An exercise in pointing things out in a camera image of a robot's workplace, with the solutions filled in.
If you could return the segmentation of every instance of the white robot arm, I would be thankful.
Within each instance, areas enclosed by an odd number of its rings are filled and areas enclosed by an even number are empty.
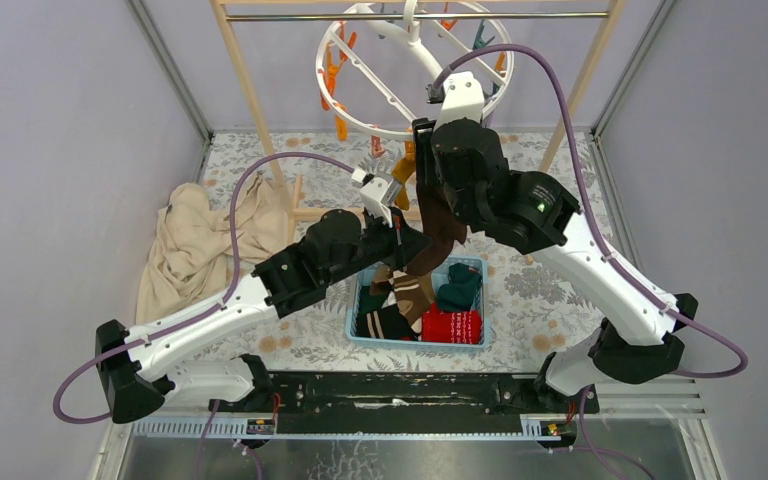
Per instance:
[[[443,84],[440,118],[414,122],[418,181],[442,187],[451,214],[473,232],[484,231],[520,253],[533,254],[559,272],[606,316],[593,335],[544,363],[535,388],[554,411],[606,378],[642,383],[678,367],[683,344],[672,335],[676,322],[653,306],[612,268],[597,247],[578,201],[554,178],[540,172],[508,169],[498,135],[483,128],[484,95],[469,72],[452,74]],[[161,405],[203,406],[211,399],[259,405],[270,392],[260,359],[243,355],[224,362],[188,360],[209,345],[240,330],[274,321],[325,298],[342,279],[383,261],[401,269],[430,244],[391,208],[401,185],[387,175],[363,171],[366,227],[349,212],[332,210],[287,247],[241,278],[227,292],[147,325],[129,330],[116,321],[96,332],[98,353],[144,339],[144,345],[102,362],[99,374],[114,422],[142,418]],[[693,317],[689,295],[674,296],[646,279],[615,250],[611,257],[666,305]],[[197,324],[153,342],[150,335],[185,322],[220,303]]]

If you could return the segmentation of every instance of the laundry basket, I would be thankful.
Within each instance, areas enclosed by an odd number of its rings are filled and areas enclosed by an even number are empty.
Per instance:
[[[456,264],[463,263],[469,265],[472,268],[478,269],[481,272],[481,288],[478,289],[478,294],[475,296],[475,302],[473,303],[473,310],[478,310],[481,314],[481,340],[476,345],[462,344],[462,343],[437,343],[437,342],[416,342],[410,340],[388,340],[382,338],[367,338],[357,336],[357,327],[355,325],[355,318],[357,317],[359,301],[360,301],[360,289],[362,286],[368,286],[372,283],[372,277],[375,275],[375,270],[380,263],[372,265],[365,270],[358,273],[354,280],[351,282],[351,290],[349,291],[349,305],[346,314],[346,335],[349,340],[355,342],[362,347],[370,348],[401,348],[408,350],[422,350],[430,352],[441,353],[476,353],[487,348],[490,345],[491,330],[490,319],[487,317],[487,310],[485,308],[484,299],[487,298],[487,262],[481,257],[469,257],[452,255],[443,262],[442,265],[435,268],[431,272],[431,285],[436,292],[441,285],[449,283],[449,267]]]

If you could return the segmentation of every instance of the glass panel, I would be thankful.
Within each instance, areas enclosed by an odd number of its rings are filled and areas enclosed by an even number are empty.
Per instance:
[[[587,421],[595,446],[617,450],[649,468],[660,479],[694,478],[681,432],[659,420]],[[197,439],[135,437],[122,480],[193,478]],[[207,440],[199,478],[257,478],[249,453],[230,440]],[[580,438],[577,446],[583,446]],[[514,441],[331,441],[273,440],[257,449],[264,478],[280,479],[613,479],[589,452],[549,454],[534,442]],[[646,478],[633,465],[612,463],[632,479]]]

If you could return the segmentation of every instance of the beige towel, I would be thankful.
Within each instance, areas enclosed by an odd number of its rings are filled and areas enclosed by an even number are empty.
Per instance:
[[[230,212],[210,210],[204,188],[176,188],[157,213],[157,238],[140,280],[137,324],[151,322],[203,300],[230,281]],[[240,257],[266,260],[287,246],[287,212],[278,192],[258,175],[237,199]]]

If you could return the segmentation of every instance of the gray wall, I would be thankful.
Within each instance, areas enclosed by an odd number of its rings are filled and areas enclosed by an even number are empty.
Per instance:
[[[574,120],[590,125],[596,120],[609,97],[638,40],[646,29],[660,0],[633,0],[619,23],[602,62],[595,73],[589,93]],[[570,11],[600,10],[606,2],[504,3],[488,4],[494,11]],[[225,44],[207,0],[146,0],[172,55],[188,86],[196,97],[211,127],[216,130],[250,129],[253,122],[240,91]],[[348,5],[269,5],[233,8],[232,13],[310,13],[339,12]],[[401,10],[388,5],[388,11]],[[429,7],[439,11],[439,5]],[[581,63],[598,28],[599,20],[510,20],[505,25],[514,41],[541,52],[558,71],[564,87],[575,82]],[[334,116],[319,106],[319,90],[314,77],[316,49],[327,23],[250,23],[237,24],[237,37],[246,55],[264,113],[273,129],[334,129]],[[425,105],[425,85],[430,77],[402,49],[379,40],[364,25],[358,24],[355,50],[364,61],[406,101],[417,115],[435,115],[439,108]],[[452,30],[467,45],[472,45],[478,23],[461,21]],[[423,41],[441,63],[451,61],[457,52],[448,48],[430,31]],[[492,65],[495,58],[490,58]],[[494,125],[554,126],[558,106],[542,70],[532,61],[518,57],[514,83],[495,116]],[[341,72],[335,97],[357,118],[385,126],[406,127],[403,117],[384,102],[367,80],[351,66]]]
[[[700,389],[729,478],[768,478],[768,2],[679,2],[604,140],[647,274],[749,354]],[[682,335],[686,366],[736,362]]]
[[[0,479],[85,478],[102,425],[51,399],[133,319],[156,210],[200,140],[123,1],[0,2]],[[67,410],[101,413],[98,379]]]

